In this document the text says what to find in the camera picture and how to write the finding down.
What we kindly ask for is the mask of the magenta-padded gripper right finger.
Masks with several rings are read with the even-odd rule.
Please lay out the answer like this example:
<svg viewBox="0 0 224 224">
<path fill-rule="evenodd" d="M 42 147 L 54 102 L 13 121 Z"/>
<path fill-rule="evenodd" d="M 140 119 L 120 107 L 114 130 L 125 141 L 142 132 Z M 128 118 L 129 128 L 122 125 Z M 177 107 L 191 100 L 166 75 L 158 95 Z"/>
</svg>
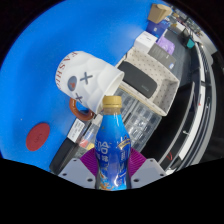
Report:
<svg viewBox="0 0 224 224">
<path fill-rule="evenodd" d="M 128 174 L 132 189 L 144 187 L 166 176 L 165 171 L 155 159 L 146 159 L 135 149 L 131 149 L 128 160 Z"/>
</svg>

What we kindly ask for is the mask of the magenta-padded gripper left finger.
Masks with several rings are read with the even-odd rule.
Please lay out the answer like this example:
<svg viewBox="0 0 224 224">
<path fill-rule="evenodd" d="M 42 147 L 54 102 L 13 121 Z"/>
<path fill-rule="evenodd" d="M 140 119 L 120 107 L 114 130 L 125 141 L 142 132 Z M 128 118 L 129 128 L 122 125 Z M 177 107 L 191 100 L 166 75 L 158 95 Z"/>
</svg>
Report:
<svg viewBox="0 0 224 224">
<path fill-rule="evenodd" d="M 80 159 L 71 159 L 58 176 L 81 187 L 94 189 L 97 174 L 98 163 L 95 150 L 91 149 Z"/>
</svg>

